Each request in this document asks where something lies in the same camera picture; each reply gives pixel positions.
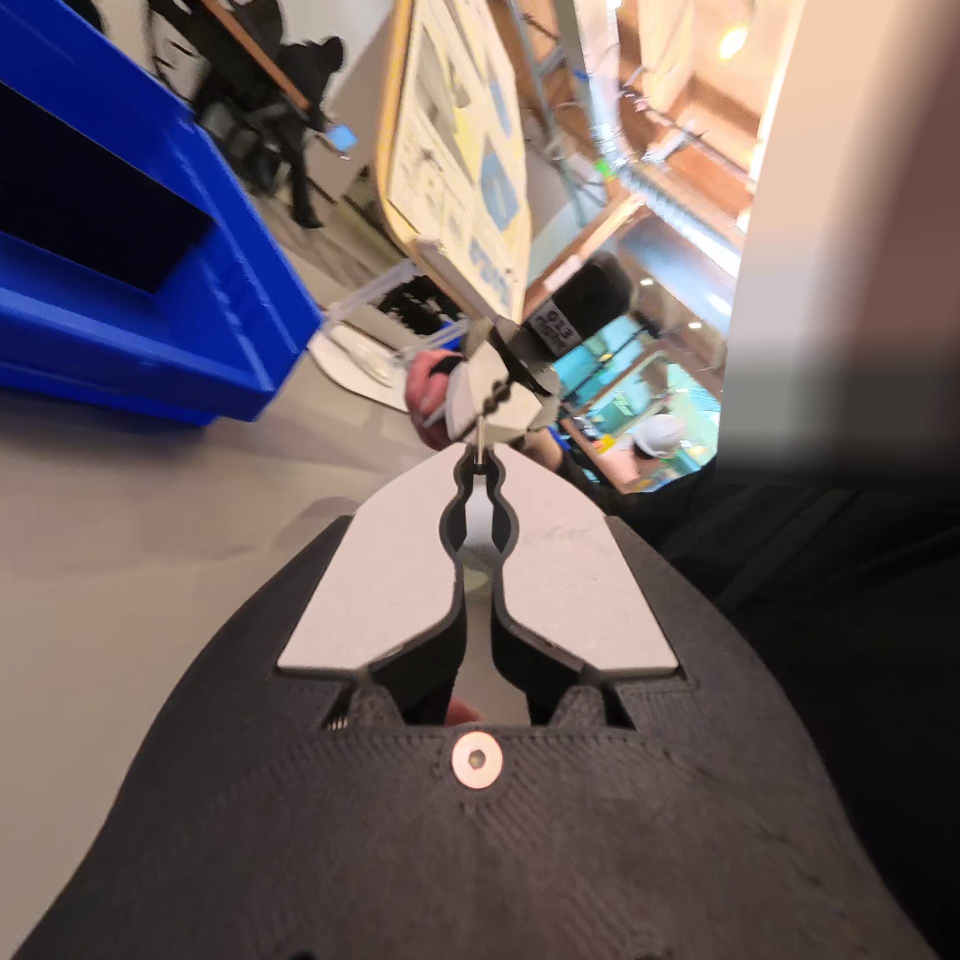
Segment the silver ventilation duct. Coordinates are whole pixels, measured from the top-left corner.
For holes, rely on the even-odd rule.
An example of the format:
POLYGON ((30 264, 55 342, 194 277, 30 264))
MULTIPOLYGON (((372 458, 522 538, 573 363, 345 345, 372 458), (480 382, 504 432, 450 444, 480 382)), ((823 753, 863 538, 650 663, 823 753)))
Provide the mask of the silver ventilation duct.
POLYGON ((678 186, 649 164, 618 162, 621 183, 642 197, 654 216, 733 278, 738 278, 746 235, 697 191, 678 186))

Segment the person's right hand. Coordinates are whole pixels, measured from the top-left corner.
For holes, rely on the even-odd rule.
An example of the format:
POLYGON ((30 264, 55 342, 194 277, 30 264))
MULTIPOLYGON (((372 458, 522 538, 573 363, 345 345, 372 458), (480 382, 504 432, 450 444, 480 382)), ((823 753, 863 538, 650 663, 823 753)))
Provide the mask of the person's right hand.
POLYGON ((416 435, 430 450, 440 451, 450 445, 443 408, 450 376, 462 360, 460 353, 422 350, 409 367, 404 402, 416 435))

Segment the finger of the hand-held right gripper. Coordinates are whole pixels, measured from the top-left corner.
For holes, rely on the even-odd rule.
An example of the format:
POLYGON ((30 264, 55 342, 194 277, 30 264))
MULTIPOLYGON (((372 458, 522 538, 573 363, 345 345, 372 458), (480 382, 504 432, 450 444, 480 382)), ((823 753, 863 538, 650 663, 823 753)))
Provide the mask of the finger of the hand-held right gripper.
POLYGON ((450 373, 446 392, 446 431, 452 443, 469 437, 498 385, 498 354, 475 352, 450 373))
POLYGON ((510 445, 550 423, 559 408, 555 360, 532 342, 484 343, 484 446, 510 445))

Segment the blue plastic storage bin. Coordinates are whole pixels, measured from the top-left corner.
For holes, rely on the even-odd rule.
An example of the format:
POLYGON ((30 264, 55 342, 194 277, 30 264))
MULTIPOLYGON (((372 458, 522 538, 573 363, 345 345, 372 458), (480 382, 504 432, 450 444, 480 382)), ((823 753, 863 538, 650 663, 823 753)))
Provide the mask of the blue plastic storage bin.
POLYGON ((188 106, 63 2, 2 2, 3 388, 255 421, 324 317, 188 106))

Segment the white flat plate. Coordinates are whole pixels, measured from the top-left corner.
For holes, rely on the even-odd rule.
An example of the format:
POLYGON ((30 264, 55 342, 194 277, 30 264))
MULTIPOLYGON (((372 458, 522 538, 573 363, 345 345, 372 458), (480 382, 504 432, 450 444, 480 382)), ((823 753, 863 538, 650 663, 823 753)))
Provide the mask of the white flat plate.
POLYGON ((330 330, 318 331, 308 344, 308 352, 343 390, 407 413, 406 370, 387 346, 338 323, 330 330))

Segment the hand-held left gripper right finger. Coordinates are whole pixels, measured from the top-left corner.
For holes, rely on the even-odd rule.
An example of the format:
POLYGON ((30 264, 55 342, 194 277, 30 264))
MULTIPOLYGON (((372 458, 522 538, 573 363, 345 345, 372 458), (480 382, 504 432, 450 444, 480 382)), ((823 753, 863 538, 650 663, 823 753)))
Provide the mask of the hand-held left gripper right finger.
POLYGON ((487 450, 507 625, 565 666, 666 677, 678 657, 591 498, 505 443, 487 450))

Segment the yellow framed poster board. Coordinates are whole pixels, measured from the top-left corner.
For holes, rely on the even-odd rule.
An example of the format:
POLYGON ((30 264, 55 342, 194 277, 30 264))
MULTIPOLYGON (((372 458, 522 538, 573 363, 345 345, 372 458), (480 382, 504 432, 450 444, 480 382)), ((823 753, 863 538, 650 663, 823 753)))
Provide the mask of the yellow framed poster board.
POLYGON ((517 77, 487 2, 395 2, 376 196, 405 255, 473 318, 519 323, 532 219, 517 77))

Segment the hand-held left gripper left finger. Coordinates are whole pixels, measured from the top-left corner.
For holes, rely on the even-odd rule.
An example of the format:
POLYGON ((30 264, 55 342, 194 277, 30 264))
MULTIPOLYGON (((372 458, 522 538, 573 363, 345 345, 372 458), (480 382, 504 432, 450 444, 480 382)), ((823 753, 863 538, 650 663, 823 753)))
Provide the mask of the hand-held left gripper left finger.
POLYGON ((281 652, 286 673, 356 674, 437 627, 454 607, 459 564, 441 522, 468 449, 452 444, 398 475, 348 523, 281 652))

